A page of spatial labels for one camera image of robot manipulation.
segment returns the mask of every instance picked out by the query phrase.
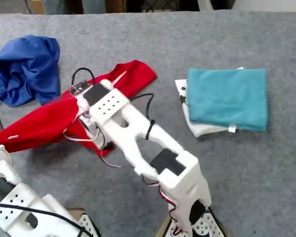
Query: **folded teal towel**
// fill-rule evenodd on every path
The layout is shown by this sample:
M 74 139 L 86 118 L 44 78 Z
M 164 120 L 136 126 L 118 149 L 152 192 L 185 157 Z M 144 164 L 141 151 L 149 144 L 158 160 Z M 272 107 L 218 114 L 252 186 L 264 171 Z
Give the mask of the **folded teal towel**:
M 268 111 L 264 69 L 189 69 L 189 120 L 266 131 Z

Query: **crumpled blue fabric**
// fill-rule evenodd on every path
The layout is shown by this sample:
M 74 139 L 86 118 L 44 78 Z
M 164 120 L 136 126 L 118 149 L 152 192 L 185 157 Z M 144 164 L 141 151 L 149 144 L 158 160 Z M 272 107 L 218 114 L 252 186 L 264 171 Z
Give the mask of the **crumpled blue fabric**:
M 41 105 L 60 94 L 56 39 L 24 36 L 0 51 L 0 100 L 10 107 L 37 99 Z
M 266 131 L 267 89 L 264 69 L 189 69 L 189 120 L 216 126 Z

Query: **white cloth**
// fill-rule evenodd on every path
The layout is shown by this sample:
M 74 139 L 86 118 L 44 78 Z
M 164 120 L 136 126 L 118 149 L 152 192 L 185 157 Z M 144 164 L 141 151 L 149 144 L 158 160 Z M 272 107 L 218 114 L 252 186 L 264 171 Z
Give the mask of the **white cloth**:
M 189 115 L 188 115 L 188 105 L 186 103 L 187 79 L 175 80 L 175 83 L 180 96 L 182 109 L 183 109 L 183 113 L 184 113 L 187 125 L 189 126 L 189 128 L 191 129 L 195 137 L 199 137 L 207 133 L 221 132 L 221 131 L 228 130 L 228 127 L 219 127 L 219 126 L 213 126 L 213 125 L 208 125 L 203 123 L 190 122 Z

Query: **gray felt mat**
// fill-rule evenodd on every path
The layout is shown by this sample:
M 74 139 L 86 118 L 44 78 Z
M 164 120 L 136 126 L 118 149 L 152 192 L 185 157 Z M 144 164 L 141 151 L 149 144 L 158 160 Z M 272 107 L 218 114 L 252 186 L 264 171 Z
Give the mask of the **gray felt mat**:
M 158 74 L 146 89 L 155 93 L 150 116 L 199 157 L 217 217 L 236 237 L 296 236 L 296 13 L 0 17 L 0 49 L 25 34 L 57 38 L 63 91 L 78 67 L 100 75 L 133 59 L 149 64 Z M 189 67 L 266 68 L 268 131 L 195 139 L 174 84 L 186 78 Z M 146 102 L 142 98 L 135 105 L 144 112 Z M 1 105 L 3 126 L 37 107 L 37 102 Z M 140 144 L 148 160 L 161 150 Z M 156 188 L 146 187 L 131 169 L 104 166 L 79 143 L 64 141 L 12 155 L 25 183 L 41 196 L 53 194 L 65 207 L 84 207 L 104 237 L 152 237 L 167 215 Z M 108 159 L 125 163 L 118 150 Z

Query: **fabric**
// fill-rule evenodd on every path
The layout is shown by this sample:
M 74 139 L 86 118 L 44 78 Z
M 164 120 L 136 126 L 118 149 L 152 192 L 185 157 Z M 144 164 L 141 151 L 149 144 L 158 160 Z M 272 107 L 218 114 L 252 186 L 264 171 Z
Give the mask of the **fabric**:
M 114 86 L 127 97 L 136 95 L 156 79 L 156 74 L 149 66 L 134 60 L 125 64 L 117 64 L 113 71 L 95 78 L 95 81 L 96 83 L 102 79 L 114 81 L 125 71 L 124 76 Z M 59 99 L 39 107 L 2 130 L 0 144 L 5 145 L 8 152 L 22 151 L 46 143 L 59 142 L 64 138 L 63 131 L 66 128 L 68 128 L 66 131 L 68 136 L 90 139 L 79 120 L 71 125 L 77 113 L 77 99 L 67 90 Z M 93 142 L 82 142 L 82 144 L 100 155 L 99 149 Z M 105 149 L 103 155 L 110 151 L 111 149 Z
M 210 125 L 210 124 L 190 122 L 189 112 L 188 112 L 188 103 L 186 100 L 187 79 L 175 80 L 175 83 L 176 83 L 177 90 L 179 93 L 180 101 L 182 104 L 182 110 L 184 113 L 186 123 L 195 137 L 199 137 L 201 135 L 208 134 L 208 133 L 221 132 L 221 131 L 228 130 L 227 127 L 220 127 L 220 126 L 214 126 L 214 125 Z
M 57 97 L 59 54 L 53 38 L 28 35 L 8 41 L 0 51 L 0 100 L 14 107 Z
M 188 71 L 189 120 L 266 131 L 264 69 Z

